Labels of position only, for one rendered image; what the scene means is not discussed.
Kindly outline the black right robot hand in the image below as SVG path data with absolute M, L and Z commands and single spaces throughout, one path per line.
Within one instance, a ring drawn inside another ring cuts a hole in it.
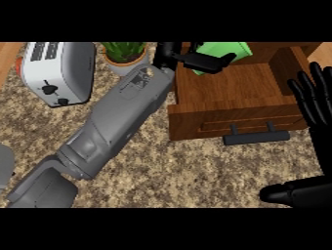
M 293 208 L 332 208 L 332 66 L 308 65 L 309 75 L 297 73 L 287 85 L 308 126 L 321 176 L 269 185 L 259 190 L 266 203 Z

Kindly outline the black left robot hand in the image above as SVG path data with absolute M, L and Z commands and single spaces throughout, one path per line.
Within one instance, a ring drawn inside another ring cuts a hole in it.
M 185 68 L 210 74 L 218 73 L 230 65 L 236 58 L 236 53 L 228 53 L 221 58 L 216 58 L 196 52 L 199 45 L 200 42 L 191 42 L 187 53 L 181 55 L 180 42 L 159 42 L 153 58 L 153 66 L 156 68 L 175 70 L 177 63 L 182 63 Z

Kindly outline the green cup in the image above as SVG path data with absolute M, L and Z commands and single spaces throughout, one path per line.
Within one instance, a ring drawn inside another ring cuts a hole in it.
M 252 55 L 244 42 L 191 42 L 188 52 L 196 63 L 191 68 L 196 75 L 208 73 L 227 54 L 234 54 L 234 62 Z

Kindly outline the brown wooden drawer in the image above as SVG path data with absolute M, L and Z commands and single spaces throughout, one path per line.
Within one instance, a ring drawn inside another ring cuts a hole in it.
M 266 122 L 281 131 L 306 127 L 293 96 L 281 94 L 266 63 L 233 65 L 197 76 L 177 66 L 175 104 L 166 107 L 172 141 L 213 138 L 231 133 L 264 132 Z

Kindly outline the potted green plant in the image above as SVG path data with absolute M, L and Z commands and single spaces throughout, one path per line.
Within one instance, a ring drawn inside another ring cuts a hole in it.
M 101 42 L 101 55 L 109 69 L 124 76 L 131 69 L 149 62 L 146 42 Z

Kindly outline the brown wooden cabinet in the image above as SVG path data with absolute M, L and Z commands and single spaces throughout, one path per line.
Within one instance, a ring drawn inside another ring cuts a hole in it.
M 216 74 L 196 75 L 180 64 L 174 91 L 180 103 L 287 96 L 287 80 L 308 72 L 309 53 L 320 42 L 249 42 L 252 55 Z

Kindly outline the white toaster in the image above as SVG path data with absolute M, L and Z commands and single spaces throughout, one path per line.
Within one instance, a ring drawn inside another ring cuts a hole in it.
M 50 107 L 88 101 L 97 48 L 93 42 L 29 42 L 17 69 L 22 82 Z

